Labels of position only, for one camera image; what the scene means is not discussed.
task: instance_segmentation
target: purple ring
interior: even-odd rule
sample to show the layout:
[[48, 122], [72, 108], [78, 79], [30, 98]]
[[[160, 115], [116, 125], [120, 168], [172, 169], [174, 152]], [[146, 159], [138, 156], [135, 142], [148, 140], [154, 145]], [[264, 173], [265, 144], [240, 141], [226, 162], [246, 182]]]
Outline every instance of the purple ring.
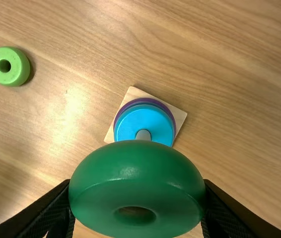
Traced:
[[171, 118], [172, 123], [174, 125], [174, 136], [176, 137], [176, 121], [175, 118], [172, 114], [172, 112], [170, 111], [170, 109], [163, 104], [162, 102], [153, 99], [153, 98], [136, 98], [134, 100], [129, 101], [128, 103], [126, 103], [124, 106], [121, 107], [121, 109], [119, 109], [119, 111], [116, 114], [116, 117], [114, 118], [114, 128], [116, 125], [116, 122], [118, 120], [118, 118], [120, 117], [120, 115], [128, 108], [130, 108], [131, 106], [133, 106], [133, 104], [135, 103], [140, 103], [140, 102], [144, 102], [144, 104], [154, 104], [154, 106], [158, 106], [160, 109], [162, 109], [163, 111], [165, 111], [167, 113], [167, 115]]

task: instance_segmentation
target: blue ring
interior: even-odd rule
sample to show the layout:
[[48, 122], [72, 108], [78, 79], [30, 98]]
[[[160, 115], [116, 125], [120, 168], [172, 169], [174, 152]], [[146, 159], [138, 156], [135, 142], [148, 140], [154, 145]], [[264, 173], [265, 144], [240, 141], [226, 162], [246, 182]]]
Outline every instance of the blue ring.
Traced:
[[114, 127], [114, 140], [135, 140], [139, 130], [150, 132], [151, 140], [172, 146], [174, 126], [171, 118], [162, 109], [153, 105], [135, 105], [126, 109]]

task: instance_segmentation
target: wooden base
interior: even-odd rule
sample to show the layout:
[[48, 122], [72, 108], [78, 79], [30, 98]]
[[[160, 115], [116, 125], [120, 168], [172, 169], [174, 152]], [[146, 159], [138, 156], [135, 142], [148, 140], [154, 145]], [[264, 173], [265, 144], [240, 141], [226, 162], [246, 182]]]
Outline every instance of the wooden base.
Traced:
[[[129, 87], [129, 89], [127, 90], [127, 92], [124, 96], [124, 99], [123, 99], [120, 107], [118, 108], [117, 112], [126, 103], [130, 102], [131, 100], [137, 99], [137, 98], [153, 98], [153, 99], [161, 101], [163, 104], [165, 104], [170, 109], [170, 111], [172, 112], [172, 114], [175, 118], [175, 121], [176, 121], [176, 136], [177, 136], [182, 124], [184, 123], [184, 121], [187, 117], [187, 113], [184, 112], [183, 110], [180, 110], [179, 108], [167, 103], [167, 102], [164, 102], [163, 100], [160, 100], [159, 98], [154, 97], [153, 95], [150, 95], [150, 94], [138, 89], [138, 88]], [[110, 125], [110, 128], [109, 128], [109, 130], [106, 133], [106, 136], [104, 138], [104, 142], [106, 142], [106, 143], [113, 143], [114, 142], [113, 126], [114, 126], [114, 119], [113, 119], [113, 121]]]

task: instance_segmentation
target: wooden table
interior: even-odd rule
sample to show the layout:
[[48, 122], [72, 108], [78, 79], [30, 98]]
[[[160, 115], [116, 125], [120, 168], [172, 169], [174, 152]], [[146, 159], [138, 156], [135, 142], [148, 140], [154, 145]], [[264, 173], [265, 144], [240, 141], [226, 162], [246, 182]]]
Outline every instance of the wooden table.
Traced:
[[0, 46], [34, 71], [0, 85], [0, 223], [105, 144], [136, 86], [188, 112], [174, 148], [281, 229], [281, 0], [0, 0]]

